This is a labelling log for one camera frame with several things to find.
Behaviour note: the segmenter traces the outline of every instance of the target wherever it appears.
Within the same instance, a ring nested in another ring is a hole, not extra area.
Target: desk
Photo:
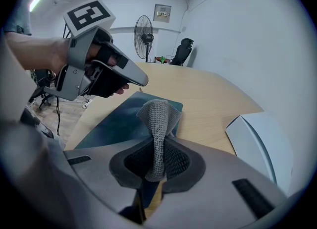
[[[169,64],[137,65],[149,76],[142,91],[182,103],[183,115],[177,137],[235,154],[226,136],[226,126],[238,115],[262,109],[226,79],[207,71]],[[66,150],[71,150],[110,112],[124,102],[139,86],[130,84],[123,95],[107,99],[95,97],[77,122]]]

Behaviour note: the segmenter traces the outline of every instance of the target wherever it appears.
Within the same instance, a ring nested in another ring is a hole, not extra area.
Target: gray knit sock
[[[147,126],[154,138],[153,166],[146,174],[146,180],[161,181],[165,177],[165,136],[171,134],[181,115],[181,112],[166,100],[148,101],[138,111],[137,117]]]

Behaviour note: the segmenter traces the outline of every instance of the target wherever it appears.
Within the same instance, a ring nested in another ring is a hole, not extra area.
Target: standing fan
[[[134,27],[134,48],[141,59],[148,62],[148,55],[152,48],[153,28],[147,16],[139,17]]]

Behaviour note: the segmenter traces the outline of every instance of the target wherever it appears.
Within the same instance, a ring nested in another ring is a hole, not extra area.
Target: gray sleeve
[[[4,32],[31,35],[29,4],[31,0],[19,0],[3,26]]]

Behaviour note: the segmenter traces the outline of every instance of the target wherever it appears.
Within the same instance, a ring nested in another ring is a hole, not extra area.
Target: wall-mounted box
[[[172,6],[155,4],[153,21],[169,23]]]

